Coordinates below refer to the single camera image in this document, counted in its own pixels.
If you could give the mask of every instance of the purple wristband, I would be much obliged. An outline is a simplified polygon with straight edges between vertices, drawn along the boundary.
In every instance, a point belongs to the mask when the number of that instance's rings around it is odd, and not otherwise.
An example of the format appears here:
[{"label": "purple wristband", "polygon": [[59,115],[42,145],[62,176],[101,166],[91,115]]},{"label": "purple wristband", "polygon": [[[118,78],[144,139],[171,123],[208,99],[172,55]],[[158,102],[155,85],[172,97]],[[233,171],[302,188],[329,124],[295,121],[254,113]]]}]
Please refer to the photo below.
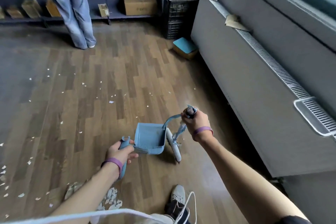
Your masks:
[{"label": "purple wristband", "polygon": [[107,162],[112,162],[115,163],[118,167],[119,167],[119,175],[121,174],[121,170],[123,170],[123,164],[121,163],[121,161],[119,159],[116,158],[108,158],[106,159],[100,166],[100,168],[103,167],[103,165]]},{"label": "purple wristband", "polygon": [[212,132],[212,135],[213,135],[213,131],[212,131],[211,127],[200,127],[200,128],[198,128],[198,129],[196,129],[196,130],[194,131],[194,133],[192,134],[192,136],[194,137],[194,136],[197,135],[199,132],[202,132],[202,131],[204,131],[204,130],[210,130],[210,131]]}]

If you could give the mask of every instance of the floor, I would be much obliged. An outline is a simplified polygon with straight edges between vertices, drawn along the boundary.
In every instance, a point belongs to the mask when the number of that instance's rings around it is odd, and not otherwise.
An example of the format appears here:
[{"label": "floor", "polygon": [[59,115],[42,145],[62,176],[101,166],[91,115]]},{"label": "floor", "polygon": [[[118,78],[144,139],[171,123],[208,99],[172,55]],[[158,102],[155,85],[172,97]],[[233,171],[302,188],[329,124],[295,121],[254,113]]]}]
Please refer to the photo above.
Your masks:
[{"label": "floor", "polygon": [[[200,55],[180,58],[150,22],[96,23],[94,31],[96,47],[82,51],[61,26],[0,27],[0,221],[52,212],[68,183],[99,169],[109,145],[134,138],[138,122],[163,123],[187,104],[209,115],[225,147],[267,175]],[[161,155],[141,155],[114,184],[117,199],[124,208],[162,213],[173,186],[182,184],[196,194],[198,223],[246,223],[205,151],[187,132],[182,137],[180,164],[168,144]]]}]

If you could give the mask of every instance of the white shoe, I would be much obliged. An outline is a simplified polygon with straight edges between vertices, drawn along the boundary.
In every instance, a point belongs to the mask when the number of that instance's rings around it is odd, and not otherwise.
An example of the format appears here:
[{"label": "white shoe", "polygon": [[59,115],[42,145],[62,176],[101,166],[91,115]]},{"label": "white shoe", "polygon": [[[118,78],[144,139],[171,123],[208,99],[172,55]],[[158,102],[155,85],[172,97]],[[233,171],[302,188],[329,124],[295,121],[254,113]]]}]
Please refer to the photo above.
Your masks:
[{"label": "white shoe", "polygon": [[170,201],[176,200],[181,204],[186,203],[186,193],[182,185],[176,185],[170,196]]}]

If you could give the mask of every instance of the black sleeve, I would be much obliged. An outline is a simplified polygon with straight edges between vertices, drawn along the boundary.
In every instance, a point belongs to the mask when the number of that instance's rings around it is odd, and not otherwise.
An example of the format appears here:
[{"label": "black sleeve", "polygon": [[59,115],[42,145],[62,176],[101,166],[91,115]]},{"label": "black sleeve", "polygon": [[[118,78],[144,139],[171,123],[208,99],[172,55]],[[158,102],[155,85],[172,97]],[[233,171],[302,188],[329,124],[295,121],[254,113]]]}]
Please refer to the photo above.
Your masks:
[{"label": "black sleeve", "polygon": [[275,224],[311,224],[311,222],[298,216],[287,216]]}]

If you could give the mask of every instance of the white cable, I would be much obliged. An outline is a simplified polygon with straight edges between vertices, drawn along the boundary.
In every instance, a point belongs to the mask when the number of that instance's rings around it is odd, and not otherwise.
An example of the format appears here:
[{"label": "white cable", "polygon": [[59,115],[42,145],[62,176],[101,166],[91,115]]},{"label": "white cable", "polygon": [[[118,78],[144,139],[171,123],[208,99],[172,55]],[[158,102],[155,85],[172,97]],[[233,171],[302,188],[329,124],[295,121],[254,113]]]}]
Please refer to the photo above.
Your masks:
[{"label": "white cable", "polygon": [[[179,213],[178,217],[176,218],[174,224],[177,224],[177,222],[182,218],[182,215],[184,213],[184,210],[186,209],[187,203],[189,202],[191,194],[194,194],[195,199],[195,224],[197,222],[197,213],[196,213],[196,197],[195,193],[192,191],[190,192],[188,199],[182,209],[182,211]],[[154,221],[157,221],[159,223],[165,224],[166,222],[163,222],[161,219],[155,218],[151,215],[138,212],[136,210],[122,208],[122,209],[114,209],[114,210],[105,210],[105,211],[96,211],[96,212],[87,212],[87,213],[74,213],[74,214],[67,214],[67,215],[59,215],[59,216],[51,216],[46,218],[40,218],[40,219],[29,219],[29,220],[22,220],[22,221],[13,221],[13,222],[6,222],[6,224],[49,224],[49,223],[56,223],[60,221],[65,220],[74,220],[74,219],[81,219],[81,218],[89,218],[93,216],[107,216],[112,214],[120,214],[120,213],[127,213],[127,214],[133,214],[137,216],[141,216],[146,219],[151,219]],[[190,215],[190,212],[188,211],[188,216],[185,219],[183,224],[186,224],[188,217]]]}]

